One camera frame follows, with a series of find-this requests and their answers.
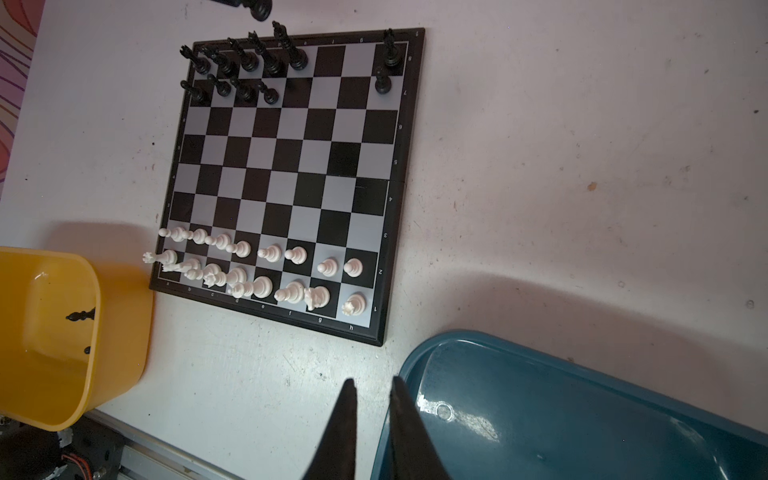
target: table surface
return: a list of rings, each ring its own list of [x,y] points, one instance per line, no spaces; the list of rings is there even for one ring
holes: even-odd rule
[[[427,28],[383,347],[156,295],[101,407],[244,478],[299,478],[342,381],[369,475],[391,375],[477,329],[768,431],[768,4],[275,0],[293,34]],[[271,35],[208,0],[48,0],[0,244],[139,264],[182,44]]]

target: white pawn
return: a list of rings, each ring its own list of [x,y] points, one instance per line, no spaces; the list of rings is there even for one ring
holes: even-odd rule
[[[275,292],[275,300],[278,302],[298,303],[304,298],[304,285],[293,281]]]
[[[241,240],[237,243],[230,243],[225,250],[227,253],[234,253],[240,258],[245,258],[250,255],[250,243],[245,240]]]
[[[341,306],[341,313],[344,315],[359,315],[366,309],[366,298],[359,293],[353,293]]]
[[[362,262],[356,258],[350,258],[347,263],[344,263],[344,271],[352,277],[360,276],[362,273]]]
[[[324,286],[316,286],[304,290],[306,309],[310,312],[315,308],[323,308],[331,300],[331,292]]]
[[[326,258],[317,265],[317,271],[325,276],[334,276],[339,271],[339,264],[333,258]]]
[[[296,265],[301,265],[306,261],[306,250],[304,247],[294,247],[286,250],[286,258]]]
[[[277,245],[269,245],[267,248],[260,248],[256,255],[258,255],[260,258],[264,258],[267,262],[275,263],[276,261],[280,260],[280,256],[283,254],[283,251],[280,249]]]
[[[176,252],[174,252],[173,250],[165,250],[160,255],[155,255],[152,252],[146,252],[142,257],[142,260],[144,261],[144,263],[160,262],[163,265],[166,265],[168,263],[176,263]]]
[[[208,232],[203,230],[202,228],[198,228],[192,233],[192,239],[193,242],[197,243],[198,245],[202,245],[205,243],[205,238],[208,236]]]

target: black chess piece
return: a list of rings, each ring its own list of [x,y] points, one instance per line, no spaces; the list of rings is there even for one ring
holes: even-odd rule
[[[228,38],[227,41],[232,45],[232,49],[240,57],[240,66],[245,71],[254,71],[259,66],[259,58],[254,53],[243,50],[240,43],[234,38]]]
[[[382,67],[376,68],[376,83],[374,87],[382,95],[392,90],[392,81],[389,80],[389,75],[384,72]]]
[[[190,92],[190,95],[192,95],[192,98],[194,100],[197,100],[198,103],[204,103],[208,100],[208,95],[203,91],[202,88],[193,87],[190,82],[186,80],[181,81],[181,87]]]
[[[203,52],[203,55],[210,58],[213,63],[219,65],[219,71],[225,77],[231,77],[237,73],[237,65],[235,62],[231,61],[226,55],[221,54],[215,47],[205,45],[200,51]]]
[[[226,97],[232,91],[232,87],[230,86],[230,84],[226,83],[225,81],[219,80],[218,78],[216,78],[216,75],[208,74],[207,79],[214,83],[214,86],[216,87],[216,91],[219,92],[219,95],[221,95],[222,97]]]
[[[79,322],[80,320],[85,320],[87,318],[93,320],[94,317],[96,317],[96,307],[94,307],[90,312],[86,312],[85,310],[82,312],[72,312],[67,315],[67,320],[70,322]]]
[[[259,80],[259,83],[256,84],[256,87],[261,93],[264,94],[264,101],[267,104],[274,105],[280,99],[280,94],[277,93],[277,90],[267,87],[263,81]]]
[[[200,58],[195,55],[191,48],[181,45],[180,53],[184,58],[188,58],[192,62],[192,66],[197,73],[205,75],[210,71],[210,62],[206,58]]]
[[[402,53],[397,45],[395,45],[395,32],[391,28],[384,31],[384,65],[393,68],[400,65],[402,61]]]
[[[256,103],[259,94],[257,94],[249,85],[241,83],[240,80],[237,80],[236,78],[230,78],[230,83],[235,87],[235,92],[242,101],[250,104]]]
[[[288,31],[284,25],[273,21],[272,26],[275,28],[275,39],[280,43],[280,46],[288,52],[288,63],[290,66],[293,70],[304,69],[306,64],[310,62],[306,56],[306,52],[301,48],[296,48],[293,44],[293,40],[288,36]]]
[[[261,55],[261,58],[263,58],[264,70],[275,76],[279,75],[280,72],[283,71],[285,68],[283,61],[272,55],[272,53],[266,49],[266,45],[259,39],[258,35],[256,35],[256,32],[252,31],[248,34],[248,41],[253,44],[253,49],[256,50],[256,53]]]

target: black square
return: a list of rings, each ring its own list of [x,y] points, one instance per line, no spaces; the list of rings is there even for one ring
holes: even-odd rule
[[[288,78],[283,94],[283,108],[307,108],[310,105],[312,78]]]
[[[346,246],[350,215],[349,212],[321,210],[320,225],[317,227],[317,243]]]
[[[200,225],[198,223],[190,223],[190,230],[192,230],[193,232],[198,228],[202,228],[203,230],[208,232],[208,234],[210,235],[210,225]],[[184,248],[184,251],[187,253],[191,253],[192,255],[199,255],[200,257],[206,257],[208,255],[208,247],[209,246],[206,245],[205,243],[198,245],[192,240],[187,240],[187,246]]]
[[[291,240],[289,238],[287,247],[302,247],[304,250],[306,250],[306,260],[304,263],[296,265],[294,262],[284,258],[283,272],[291,272],[295,273],[296,275],[312,276],[312,268],[314,267],[314,262],[312,259],[315,257],[315,244],[312,242],[303,242],[301,240]]]
[[[225,167],[245,168],[248,165],[250,137],[228,137],[227,150],[224,152]]]
[[[261,236],[258,233],[241,232],[239,230],[235,232],[234,242],[237,243],[241,240],[245,240],[246,242],[250,243],[250,254],[246,257],[240,258],[233,253],[232,261],[237,263],[245,263],[246,265],[256,265],[256,260],[259,258],[259,256],[256,255],[256,251],[259,250],[260,238]]]
[[[362,262],[362,273],[359,276],[351,277],[347,275],[346,272],[342,272],[341,281],[351,285],[373,288],[373,280],[376,278],[376,273],[379,271],[379,265],[377,263],[379,255],[376,252],[347,248],[346,253],[344,254],[344,263],[349,262],[352,258],[356,258]]]
[[[234,230],[237,228],[237,212],[240,210],[239,198],[216,199],[216,213],[214,213],[214,227]]]
[[[400,55],[402,55],[402,60],[399,64],[397,64],[395,67],[387,67],[384,63],[384,55],[386,53],[386,49],[384,47],[383,43],[379,43],[376,45],[376,48],[373,51],[373,68],[371,68],[371,76],[376,75],[376,69],[378,67],[383,67],[384,72],[389,74],[390,77],[397,77],[402,75],[403,68],[406,65],[406,55],[408,54],[407,48],[408,44],[403,42],[396,42],[395,45],[397,48],[400,49]]]
[[[299,172],[299,176],[296,179],[296,194],[293,195],[293,204],[300,205],[301,207],[321,208],[325,186],[325,175]]]
[[[328,157],[328,175],[337,177],[355,177],[357,163],[360,160],[360,144],[347,142],[331,142],[331,152]]]
[[[199,88],[200,90],[205,92],[205,100],[203,101],[197,101],[194,98],[190,101],[190,107],[209,107],[210,106],[210,99],[212,98],[212,95],[214,94],[214,83],[210,80],[195,80],[193,82],[193,85],[196,88]]]
[[[199,164],[203,158],[204,144],[205,135],[184,135],[179,162],[182,164]]]
[[[340,77],[344,66],[344,45],[318,47],[315,60],[316,77]]]
[[[260,302],[267,302],[276,305],[277,300],[275,300],[275,290],[280,288],[280,280],[283,278],[283,272],[257,266],[253,271],[253,279],[255,280],[260,276],[265,276],[266,278],[272,280],[272,293],[267,295],[265,298],[257,298],[256,296],[252,296],[251,298]]]
[[[272,159],[272,170],[283,172],[299,171],[301,158],[301,140],[278,138],[275,142],[275,156]]]
[[[208,135],[227,136],[230,133],[230,120],[232,119],[231,108],[213,107],[208,115]]]
[[[267,204],[264,207],[264,222],[261,225],[261,234],[288,237],[291,208],[290,205]]]
[[[339,86],[337,108],[365,108],[368,106],[368,91],[371,77],[342,77]]]
[[[256,120],[253,122],[253,136],[277,138],[278,125],[280,125],[279,108],[257,108]]]
[[[333,122],[336,110],[310,108],[306,111],[305,140],[330,140],[333,136]]]
[[[355,199],[352,202],[352,212],[383,215],[388,184],[388,180],[358,177],[355,182]]]
[[[362,141],[367,144],[395,143],[397,110],[368,110],[362,128]]]
[[[244,200],[266,202],[266,191],[270,188],[270,170],[247,168],[243,182]]]
[[[312,288],[324,286],[328,289],[328,293],[331,294],[331,300],[328,302],[328,305],[315,308],[311,312],[307,310],[307,312],[336,318],[336,309],[339,306],[339,291],[341,290],[341,283],[332,282],[323,278],[310,278],[310,286]]]
[[[174,192],[174,199],[170,202],[170,219],[179,222],[190,221],[193,205],[194,194]]]
[[[195,192],[203,195],[217,196],[219,194],[220,181],[220,165],[200,165],[200,173],[197,175],[197,189],[195,189]]]

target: chessboard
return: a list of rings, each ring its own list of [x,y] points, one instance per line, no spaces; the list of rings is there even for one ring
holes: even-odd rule
[[[190,63],[187,82],[205,95],[185,92],[161,227],[204,229],[213,237],[226,233],[252,250],[241,258],[215,245],[158,237],[156,253],[174,250],[178,262],[195,258],[225,273],[240,267],[250,282],[268,277],[274,290],[293,281],[324,286],[330,301],[310,312],[304,302],[275,300],[274,290],[265,298],[235,298],[226,286],[208,287],[180,272],[164,272],[159,263],[152,270],[152,290],[383,344],[425,30],[400,29],[394,35],[402,52],[395,67],[385,65],[382,31],[294,35],[308,60],[301,70],[289,66],[274,38],[263,38],[286,66],[278,74],[266,71],[263,61],[246,71],[226,40],[194,43],[198,57],[212,46],[234,61],[235,83],[262,81],[279,100],[267,104],[259,94],[246,102],[235,88],[223,97],[217,81]],[[237,41],[254,52],[248,38]],[[392,84],[385,94],[375,87],[380,68]],[[214,63],[207,73],[230,81]],[[303,247],[308,258],[295,264],[257,256],[257,249],[271,245],[282,252]],[[339,264],[331,277],[316,268],[328,258]],[[341,268],[352,258],[362,262],[359,276]],[[365,297],[365,310],[347,316],[342,304],[354,293]]]

